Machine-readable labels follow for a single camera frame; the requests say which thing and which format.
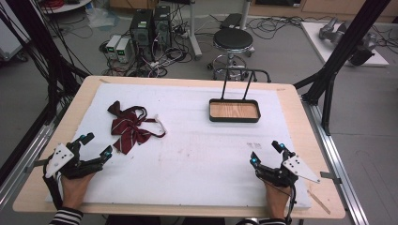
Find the dark red striped bow tie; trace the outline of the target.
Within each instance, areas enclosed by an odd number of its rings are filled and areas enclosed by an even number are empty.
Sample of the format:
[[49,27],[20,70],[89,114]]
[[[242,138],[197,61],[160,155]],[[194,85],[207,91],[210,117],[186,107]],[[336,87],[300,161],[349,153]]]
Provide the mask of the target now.
[[[148,118],[147,110],[142,106],[132,106],[126,110],[121,109],[117,100],[109,108],[108,112],[115,116],[111,125],[111,134],[119,135],[113,147],[126,155],[135,144],[146,143],[151,137],[162,138],[166,134],[164,126],[158,119]],[[143,123],[157,123],[161,126],[161,134],[156,134],[147,129],[141,128]]]

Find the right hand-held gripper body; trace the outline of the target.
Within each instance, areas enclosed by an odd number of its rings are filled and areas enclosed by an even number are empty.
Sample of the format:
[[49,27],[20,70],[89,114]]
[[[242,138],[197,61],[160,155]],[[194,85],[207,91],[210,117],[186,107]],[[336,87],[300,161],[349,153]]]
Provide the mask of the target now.
[[260,174],[255,172],[255,175],[260,180],[270,182],[276,187],[287,188],[294,186],[300,177],[315,183],[320,183],[319,177],[298,155],[288,160],[283,160],[279,168],[263,166],[265,170],[264,173]]

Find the person's left hand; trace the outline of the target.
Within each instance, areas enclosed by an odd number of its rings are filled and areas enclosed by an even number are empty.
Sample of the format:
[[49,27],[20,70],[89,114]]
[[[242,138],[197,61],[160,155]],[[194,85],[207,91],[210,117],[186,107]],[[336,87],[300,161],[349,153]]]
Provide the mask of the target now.
[[62,176],[62,206],[71,209],[79,209],[83,203],[86,190],[93,176],[93,173],[78,179],[68,179],[66,176]]

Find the black metal frame post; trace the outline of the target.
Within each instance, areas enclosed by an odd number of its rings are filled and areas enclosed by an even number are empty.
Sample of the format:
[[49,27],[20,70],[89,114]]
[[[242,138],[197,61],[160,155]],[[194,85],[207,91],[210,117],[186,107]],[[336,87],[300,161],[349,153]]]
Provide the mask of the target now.
[[0,10],[0,19],[6,27],[20,41],[23,48],[33,59],[38,71],[48,84],[48,104],[45,107],[46,124],[57,116],[58,103],[71,102],[81,84],[81,80],[89,73],[69,62],[58,50],[45,22],[37,13],[35,3],[31,0],[5,0],[10,10],[14,13],[32,45],[27,44],[18,34],[18,25]]
[[376,22],[390,1],[366,0],[324,66],[314,75],[294,84],[296,89],[300,89],[308,84],[311,85],[310,89],[302,95],[302,99],[310,105],[317,105],[319,98],[325,95],[321,128],[324,129],[328,136],[330,135],[329,118],[335,78],[348,57],[352,55],[360,44],[361,39]]

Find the white round table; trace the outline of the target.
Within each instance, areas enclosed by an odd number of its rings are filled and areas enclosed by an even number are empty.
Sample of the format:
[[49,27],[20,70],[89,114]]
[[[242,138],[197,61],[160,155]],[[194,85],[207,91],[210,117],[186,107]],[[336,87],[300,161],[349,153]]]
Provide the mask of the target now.
[[41,6],[41,10],[46,14],[54,14],[61,12],[68,12],[78,8],[92,8],[93,3],[92,0],[78,0],[78,3],[67,4],[66,2],[63,5],[60,5],[61,0],[54,0],[57,3],[57,6]]

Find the clear plastic bag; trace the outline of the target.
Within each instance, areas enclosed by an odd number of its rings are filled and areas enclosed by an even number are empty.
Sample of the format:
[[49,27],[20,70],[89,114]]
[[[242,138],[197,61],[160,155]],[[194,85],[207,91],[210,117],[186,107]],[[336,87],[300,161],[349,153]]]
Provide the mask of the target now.
[[87,8],[85,14],[90,28],[110,30],[112,27],[116,27],[119,22],[119,18],[106,8]]

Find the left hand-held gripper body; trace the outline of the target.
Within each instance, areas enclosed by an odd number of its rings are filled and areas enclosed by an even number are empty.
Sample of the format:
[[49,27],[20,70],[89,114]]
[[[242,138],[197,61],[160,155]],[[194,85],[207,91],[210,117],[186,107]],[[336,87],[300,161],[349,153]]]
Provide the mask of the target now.
[[80,147],[79,141],[58,144],[44,167],[44,177],[51,178],[56,173],[61,172],[68,179],[78,179],[101,171],[104,164],[102,158],[98,157],[88,161],[80,160]]

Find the black rack with wooden tray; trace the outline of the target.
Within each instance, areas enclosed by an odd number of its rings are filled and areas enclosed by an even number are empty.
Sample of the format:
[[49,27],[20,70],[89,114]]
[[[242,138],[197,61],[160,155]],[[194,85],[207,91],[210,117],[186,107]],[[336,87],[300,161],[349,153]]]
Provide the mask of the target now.
[[[249,75],[245,92],[240,99],[228,99],[224,97],[227,82],[231,78],[233,71]],[[257,73],[264,73],[267,77],[267,82],[271,82],[268,72],[263,69],[236,67],[228,67],[225,69],[225,72],[221,97],[212,98],[209,101],[209,120],[211,122],[225,123],[257,123],[261,118],[259,104],[254,99],[247,99],[247,94],[251,83],[257,81]]]

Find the white foam mat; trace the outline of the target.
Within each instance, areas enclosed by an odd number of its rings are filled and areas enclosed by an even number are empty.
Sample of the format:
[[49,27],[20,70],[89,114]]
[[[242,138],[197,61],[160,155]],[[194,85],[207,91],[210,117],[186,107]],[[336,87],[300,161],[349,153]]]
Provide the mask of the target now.
[[[258,102],[256,123],[222,123],[209,119],[213,98],[248,98]],[[94,139],[81,149],[81,158],[96,158],[117,137],[111,132],[115,102],[122,109],[146,108],[152,137],[127,154],[114,152],[89,184],[88,203],[132,203],[195,206],[263,206],[265,188],[250,163],[256,154],[276,168],[281,155],[272,142],[293,146],[275,90],[244,91],[220,87],[177,87],[103,83],[76,131]]]

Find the thin wooden stick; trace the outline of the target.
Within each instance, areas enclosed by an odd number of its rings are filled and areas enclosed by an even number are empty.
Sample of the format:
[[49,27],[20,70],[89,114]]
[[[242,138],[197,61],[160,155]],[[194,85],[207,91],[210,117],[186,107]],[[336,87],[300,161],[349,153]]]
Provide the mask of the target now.
[[310,190],[307,190],[307,193],[314,199],[314,201],[328,214],[330,215],[330,210],[326,207],[326,205]]

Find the white power supply unit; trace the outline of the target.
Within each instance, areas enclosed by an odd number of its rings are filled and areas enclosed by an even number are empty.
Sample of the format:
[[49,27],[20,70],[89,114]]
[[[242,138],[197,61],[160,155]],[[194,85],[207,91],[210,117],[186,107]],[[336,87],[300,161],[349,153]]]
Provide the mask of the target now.
[[119,40],[116,47],[116,54],[120,63],[128,63],[130,61],[132,50],[130,40],[127,37],[123,37]]
[[116,47],[120,39],[120,35],[113,35],[105,46],[107,56],[112,60],[117,59]]

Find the white floor board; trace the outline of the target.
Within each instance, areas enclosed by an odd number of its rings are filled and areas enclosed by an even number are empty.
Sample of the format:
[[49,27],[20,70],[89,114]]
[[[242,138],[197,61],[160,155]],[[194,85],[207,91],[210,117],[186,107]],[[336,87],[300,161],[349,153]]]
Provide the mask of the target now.
[[[319,30],[326,25],[325,22],[302,22],[301,27],[303,28],[307,38],[312,42],[318,56],[325,63],[331,53],[334,51],[334,45],[328,40],[322,40],[318,37]],[[364,64],[363,67],[376,67],[382,68],[389,65],[389,63],[383,58],[383,56],[377,52],[377,50],[372,50],[374,54],[371,56]]]

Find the black flat box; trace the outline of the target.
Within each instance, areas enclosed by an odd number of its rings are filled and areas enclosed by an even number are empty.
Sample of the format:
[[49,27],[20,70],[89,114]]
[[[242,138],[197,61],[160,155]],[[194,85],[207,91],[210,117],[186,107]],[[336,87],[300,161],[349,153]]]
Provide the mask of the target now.
[[231,13],[229,14],[221,23],[220,28],[240,28],[242,16],[239,13]]

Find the black round stool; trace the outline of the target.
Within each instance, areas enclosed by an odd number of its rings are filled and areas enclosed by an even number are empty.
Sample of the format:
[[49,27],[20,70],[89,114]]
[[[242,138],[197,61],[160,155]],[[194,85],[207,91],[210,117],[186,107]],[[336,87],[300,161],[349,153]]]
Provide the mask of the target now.
[[[247,52],[253,46],[253,37],[241,29],[223,28],[214,34],[213,46],[223,52],[207,65],[217,75],[225,68],[247,67],[246,62],[238,54]],[[224,67],[216,68],[215,64],[223,57],[226,58]]]

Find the black computer tower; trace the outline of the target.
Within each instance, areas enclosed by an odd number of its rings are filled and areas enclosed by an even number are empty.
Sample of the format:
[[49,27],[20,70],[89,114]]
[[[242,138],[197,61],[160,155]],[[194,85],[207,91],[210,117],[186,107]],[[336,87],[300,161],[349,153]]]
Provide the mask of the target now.
[[153,60],[152,43],[154,40],[153,10],[137,9],[130,23],[130,35],[136,53],[142,53],[147,59]]
[[155,32],[158,44],[170,48],[171,44],[171,9],[169,6],[156,6],[154,12]]

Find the person's right hand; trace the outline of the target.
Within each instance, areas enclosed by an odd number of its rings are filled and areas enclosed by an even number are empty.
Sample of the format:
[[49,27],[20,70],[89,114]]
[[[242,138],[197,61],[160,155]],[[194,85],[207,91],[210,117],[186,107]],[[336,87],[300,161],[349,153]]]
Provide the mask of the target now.
[[271,218],[284,219],[284,210],[290,198],[290,187],[275,187],[266,182],[266,200],[268,214]]

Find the aluminium rail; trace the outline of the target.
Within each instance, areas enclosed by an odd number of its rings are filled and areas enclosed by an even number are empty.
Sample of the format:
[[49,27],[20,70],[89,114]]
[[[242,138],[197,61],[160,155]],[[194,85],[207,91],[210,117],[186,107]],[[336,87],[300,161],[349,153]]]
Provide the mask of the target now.
[[321,126],[321,110],[318,106],[304,101],[302,101],[302,105],[312,124],[315,137],[320,143],[327,165],[331,169],[332,180],[343,199],[344,210],[349,214],[354,225],[370,225],[334,140]]
[[25,142],[23,153],[0,186],[0,212],[7,206],[10,198],[16,192],[24,178],[32,172],[36,161],[54,133],[55,125],[43,125],[33,133],[32,139]]

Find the grey metal stand leg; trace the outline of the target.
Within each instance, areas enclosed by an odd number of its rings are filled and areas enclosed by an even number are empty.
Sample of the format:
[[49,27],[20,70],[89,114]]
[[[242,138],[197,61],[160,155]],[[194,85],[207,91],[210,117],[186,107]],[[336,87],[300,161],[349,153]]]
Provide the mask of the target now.
[[189,39],[193,50],[194,60],[200,60],[202,58],[202,51],[200,49],[198,40],[195,35],[195,0],[189,0],[190,2],[190,29]]
[[240,25],[239,25],[240,30],[246,29],[246,23],[247,23],[251,3],[252,3],[252,0],[244,0],[244,2],[243,2]]

